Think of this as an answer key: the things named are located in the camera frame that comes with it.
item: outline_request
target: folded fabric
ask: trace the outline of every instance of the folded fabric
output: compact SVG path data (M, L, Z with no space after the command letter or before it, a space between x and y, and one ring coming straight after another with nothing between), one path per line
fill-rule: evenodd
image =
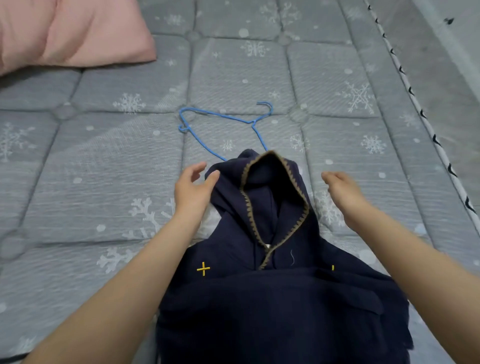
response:
M246 150L214 170L222 218L162 300L162 364L409 362L405 295L320 236L295 162Z
M156 59L136 0L2 0L0 39L0 75L27 65Z

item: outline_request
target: hand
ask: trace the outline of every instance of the hand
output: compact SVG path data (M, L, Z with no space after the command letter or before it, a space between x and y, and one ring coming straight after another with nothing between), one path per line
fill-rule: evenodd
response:
M360 187L345 172L322 172L322 179L328 184L328 192L342 212L345 223L355 230L356 217L371 206Z
M213 187L220 177L220 171L212 172L202 184L193 184L200 178L200 172L206 162L192 164L185 168L175 183L175 214L187 214L189 221L200 225L205 210L210 202Z

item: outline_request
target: pillow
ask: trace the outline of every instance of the pillow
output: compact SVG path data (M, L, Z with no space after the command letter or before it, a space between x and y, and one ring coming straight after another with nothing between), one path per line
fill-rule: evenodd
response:
M1 0L0 75L156 59L137 0Z

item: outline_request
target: navy blue hoodie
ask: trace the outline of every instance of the navy blue hoodie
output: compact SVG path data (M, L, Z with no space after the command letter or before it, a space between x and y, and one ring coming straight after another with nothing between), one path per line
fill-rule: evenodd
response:
M222 218L161 302L162 364L409 363L406 297L320 236L295 162L245 150L214 170Z

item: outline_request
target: gray mattress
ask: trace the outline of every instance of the gray mattress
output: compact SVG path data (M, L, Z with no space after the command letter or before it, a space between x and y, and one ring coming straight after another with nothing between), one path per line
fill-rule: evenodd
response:
M0 79L0 358L31 350L171 218L183 167L220 161L178 130L185 105L252 120L270 101L257 128L298 163L322 235L375 269L385 272L323 170L346 171L373 204L480 272L471 211L362 0L139 3L157 61ZM248 125L185 116L226 158L263 151ZM197 239L218 219L209 208ZM412 363L452 362L413 307L410 330ZM153 337L138 363L155 360Z

